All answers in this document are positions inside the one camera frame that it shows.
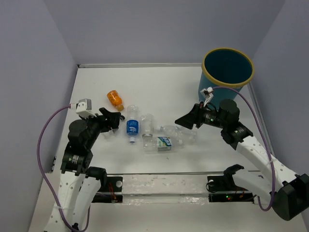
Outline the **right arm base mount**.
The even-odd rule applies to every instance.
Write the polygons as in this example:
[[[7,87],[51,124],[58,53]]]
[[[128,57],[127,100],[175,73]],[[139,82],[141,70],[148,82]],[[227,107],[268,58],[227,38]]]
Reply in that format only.
[[[238,187],[234,183],[233,175],[243,170],[244,167],[235,164],[226,168],[222,175],[211,175],[207,177],[205,185],[209,192],[210,203],[229,203],[229,202],[251,202],[254,203],[256,197],[247,189]]]

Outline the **orange plastic bottle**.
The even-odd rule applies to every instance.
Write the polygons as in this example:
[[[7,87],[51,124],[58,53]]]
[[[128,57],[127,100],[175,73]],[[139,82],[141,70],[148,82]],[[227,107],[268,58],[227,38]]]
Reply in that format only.
[[[116,90],[110,91],[107,94],[107,98],[115,109],[117,109],[119,112],[123,111],[123,101]]]

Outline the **blue label plastic bottle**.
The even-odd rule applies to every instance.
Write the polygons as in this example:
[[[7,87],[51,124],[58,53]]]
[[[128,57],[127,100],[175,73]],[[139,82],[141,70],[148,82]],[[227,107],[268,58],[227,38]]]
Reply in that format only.
[[[129,105],[126,112],[126,134],[129,138],[129,142],[134,144],[140,132],[139,108],[136,105]]]

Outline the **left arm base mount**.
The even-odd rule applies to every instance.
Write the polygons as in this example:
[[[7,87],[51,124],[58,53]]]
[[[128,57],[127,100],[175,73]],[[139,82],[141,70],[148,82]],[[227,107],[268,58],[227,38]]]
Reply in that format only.
[[[95,194],[92,203],[122,203],[122,176],[108,176],[106,169],[89,167],[86,171],[86,178],[94,177],[100,182],[99,190]]]

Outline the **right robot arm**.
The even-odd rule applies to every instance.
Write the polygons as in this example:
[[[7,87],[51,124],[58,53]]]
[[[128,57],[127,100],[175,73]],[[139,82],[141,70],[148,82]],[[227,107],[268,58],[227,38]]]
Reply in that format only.
[[[243,187],[271,204],[275,213],[289,221],[309,207],[309,176],[299,175],[283,165],[258,142],[253,133],[239,121],[240,110],[230,99],[220,102],[219,109],[210,109],[200,102],[192,110],[175,120],[187,129],[203,124],[221,128],[221,137],[235,151],[243,155],[259,171],[254,175],[241,165],[229,167],[222,178],[226,189]]]

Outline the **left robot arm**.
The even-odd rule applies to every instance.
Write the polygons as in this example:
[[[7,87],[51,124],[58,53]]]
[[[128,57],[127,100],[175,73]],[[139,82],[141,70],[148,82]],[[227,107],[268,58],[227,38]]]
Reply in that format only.
[[[120,112],[100,108],[94,114],[84,103],[72,104],[78,120],[69,125],[68,144],[61,163],[58,191],[53,191],[54,208],[44,228],[46,232],[84,232],[89,222],[90,205],[98,191],[106,188],[104,168],[91,167],[91,149],[98,136],[116,131],[125,117]]]

